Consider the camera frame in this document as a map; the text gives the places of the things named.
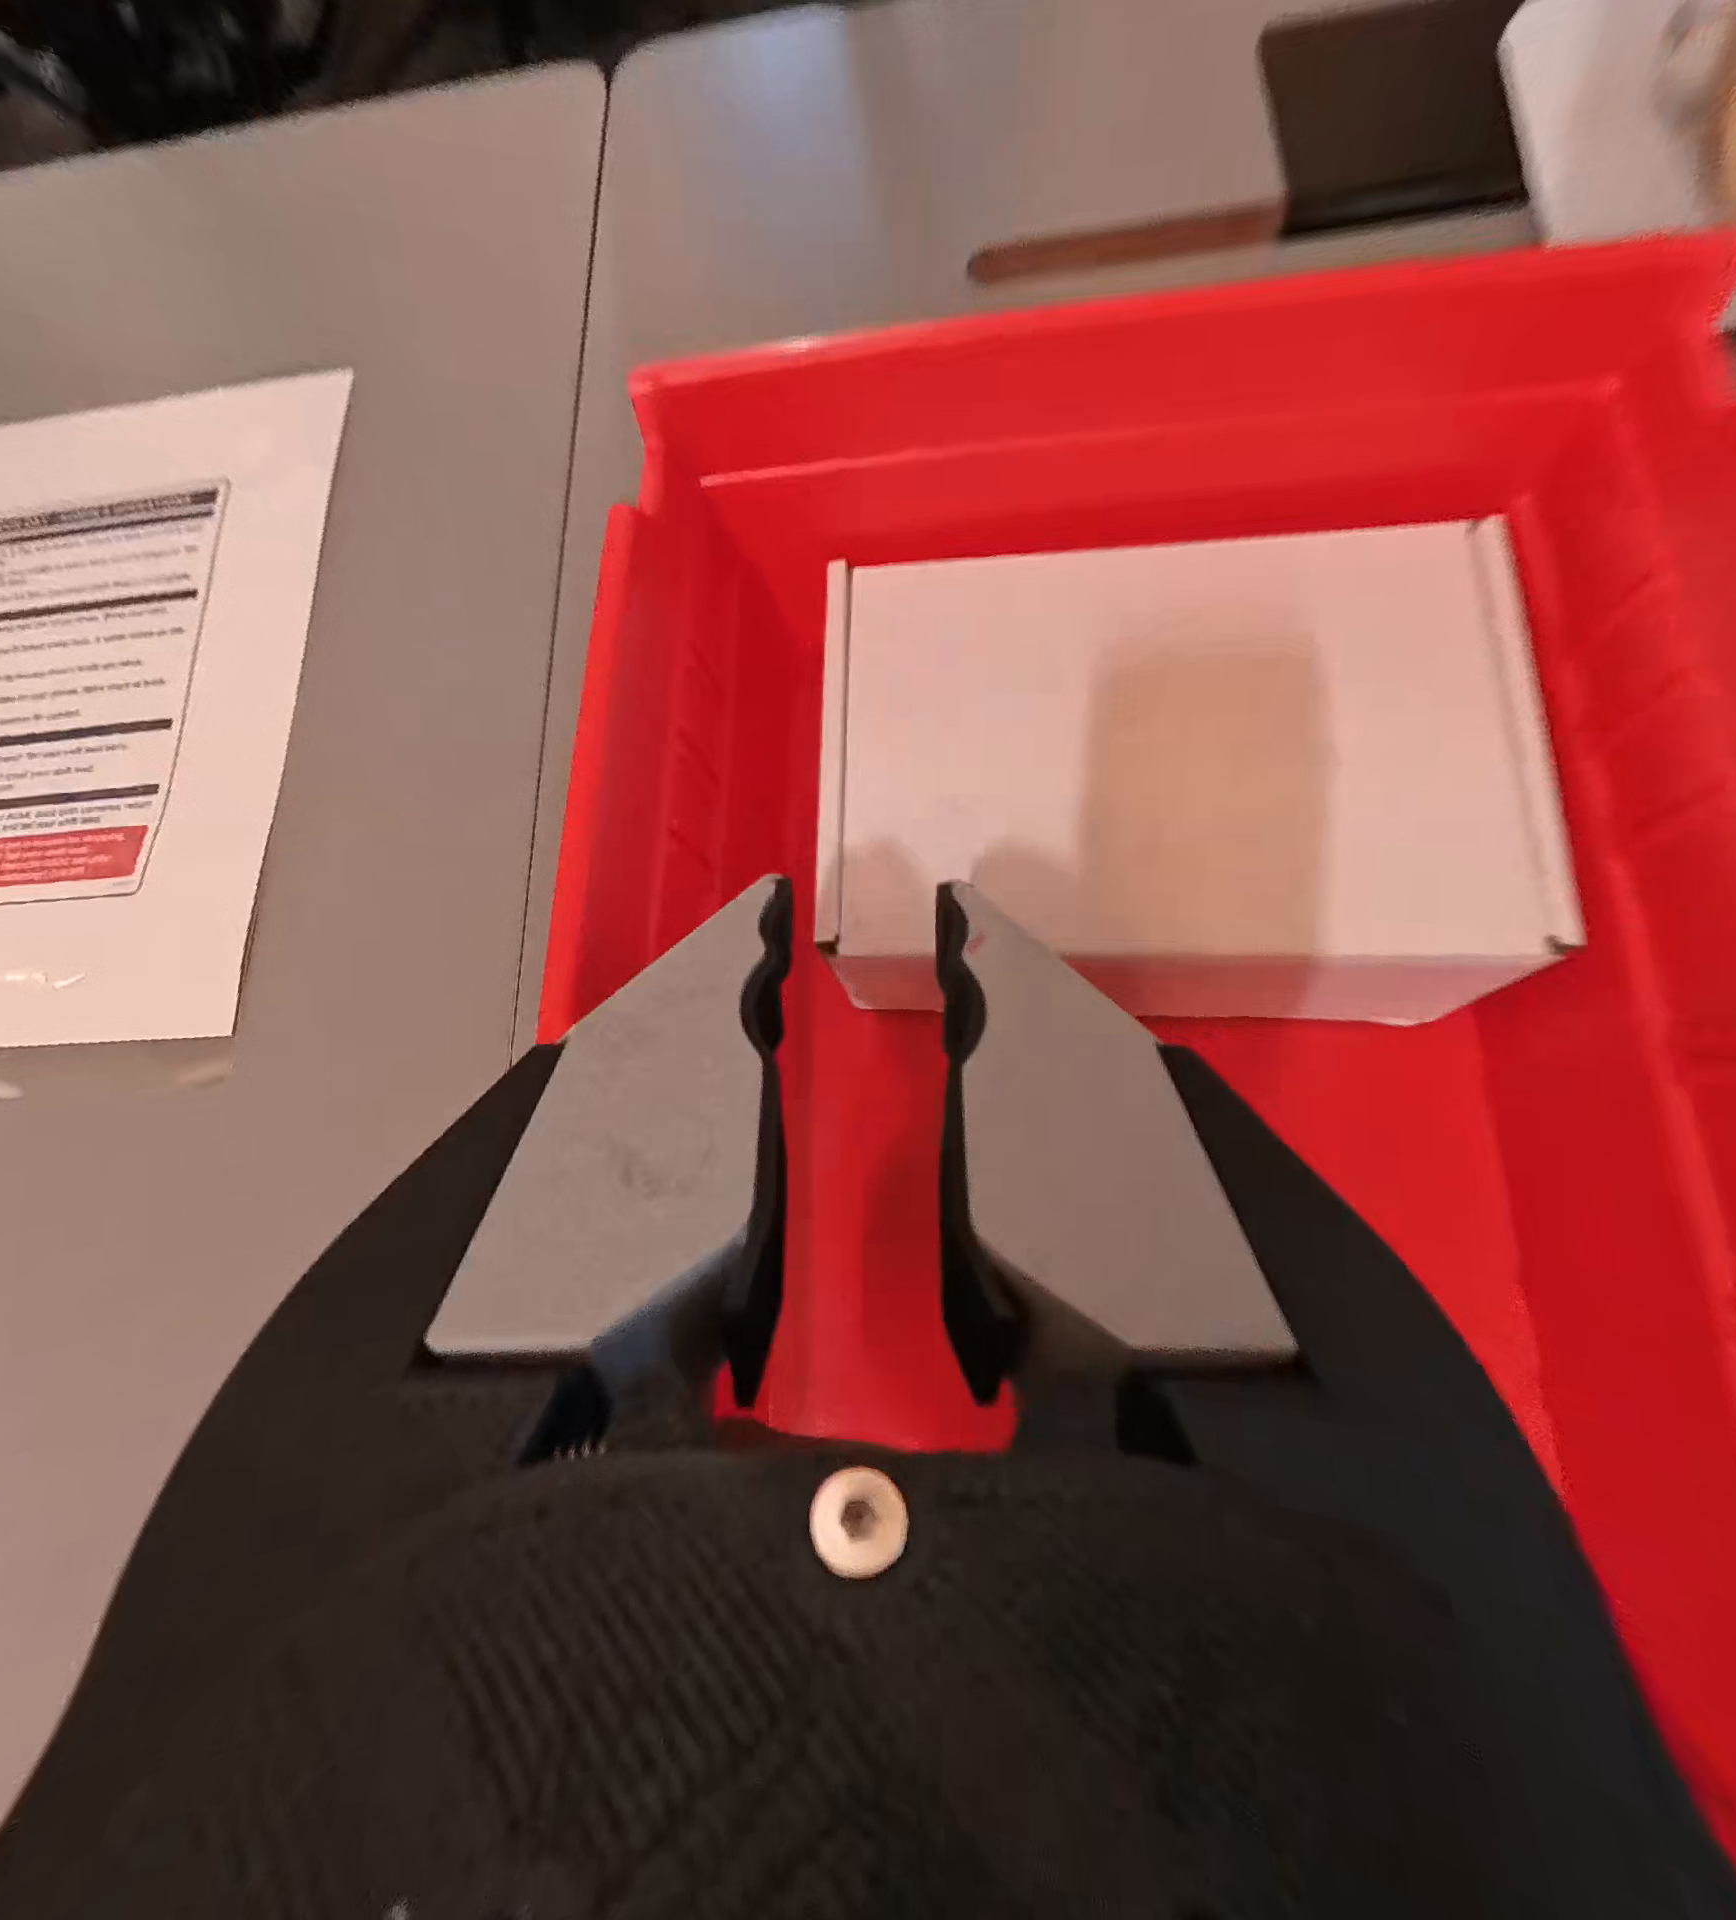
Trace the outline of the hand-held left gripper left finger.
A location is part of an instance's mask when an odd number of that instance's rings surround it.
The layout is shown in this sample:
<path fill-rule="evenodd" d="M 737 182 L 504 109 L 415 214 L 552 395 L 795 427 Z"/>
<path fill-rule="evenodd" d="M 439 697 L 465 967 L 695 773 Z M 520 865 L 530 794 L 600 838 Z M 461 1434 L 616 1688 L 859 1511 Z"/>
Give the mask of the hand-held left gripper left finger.
<path fill-rule="evenodd" d="M 794 887 L 760 876 L 552 1047 L 424 1345 L 760 1397 L 786 1282 Z"/>

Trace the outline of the laminated paper sheet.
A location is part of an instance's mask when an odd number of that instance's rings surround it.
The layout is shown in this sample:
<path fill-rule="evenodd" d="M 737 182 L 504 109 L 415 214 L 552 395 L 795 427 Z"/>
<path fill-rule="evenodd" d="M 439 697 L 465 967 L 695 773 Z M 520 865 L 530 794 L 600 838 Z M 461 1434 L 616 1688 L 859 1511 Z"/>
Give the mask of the laminated paper sheet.
<path fill-rule="evenodd" d="M 0 1100 L 232 1067 L 351 381 L 0 423 Z"/>

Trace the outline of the white cardboard mailer box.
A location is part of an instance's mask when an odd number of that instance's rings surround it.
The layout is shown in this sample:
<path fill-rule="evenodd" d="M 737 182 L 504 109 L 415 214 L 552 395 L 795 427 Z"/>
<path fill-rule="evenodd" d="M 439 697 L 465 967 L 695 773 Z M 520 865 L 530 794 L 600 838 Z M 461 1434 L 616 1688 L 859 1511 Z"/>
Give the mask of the white cardboard mailer box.
<path fill-rule="evenodd" d="M 942 1003 L 965 881 L 1144 1020 L 1420 1025 L 1585 944 L 1501 515 L 826 576 L 811 940 Z"/>

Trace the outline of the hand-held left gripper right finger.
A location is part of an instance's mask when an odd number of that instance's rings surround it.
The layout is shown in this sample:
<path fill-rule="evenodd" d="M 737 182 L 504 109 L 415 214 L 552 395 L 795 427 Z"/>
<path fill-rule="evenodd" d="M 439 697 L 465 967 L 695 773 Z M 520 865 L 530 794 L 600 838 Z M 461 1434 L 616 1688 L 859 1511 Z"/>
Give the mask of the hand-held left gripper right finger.
<path fill-rule="evenodd" d="M 968 880 L 934 892 L 940 1303 L 978 1403 L 1296 1337 L 1156 1035 Z"/>

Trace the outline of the black flat device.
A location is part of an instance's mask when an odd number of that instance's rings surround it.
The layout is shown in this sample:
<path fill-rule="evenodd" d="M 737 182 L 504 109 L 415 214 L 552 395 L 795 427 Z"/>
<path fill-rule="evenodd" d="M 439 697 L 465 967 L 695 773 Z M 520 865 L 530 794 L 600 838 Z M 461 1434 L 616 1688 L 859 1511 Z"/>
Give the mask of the black flat device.
<path fill-rule="evenodd" d="M 1500 64 L 1518 1 L 1290 13 L 1260 36 L 1282 235 L 1528 203 Z"/>

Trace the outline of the red plastic bin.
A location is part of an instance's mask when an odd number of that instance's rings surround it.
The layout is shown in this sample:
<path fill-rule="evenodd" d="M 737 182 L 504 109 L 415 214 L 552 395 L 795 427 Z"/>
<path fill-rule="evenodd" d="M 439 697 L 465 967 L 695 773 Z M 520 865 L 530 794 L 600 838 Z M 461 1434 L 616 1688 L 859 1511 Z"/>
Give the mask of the red plastic bin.
<path fill-rule="evenodd" d="M 1163 1020 L 1555 1479 L 1736 1859 L 1736 241 L 1496 252 L 616 374 L 538 1034 L 813 857 L 827 563 L 1504 515 L 1585 949 L 1416 1028 Z"/>

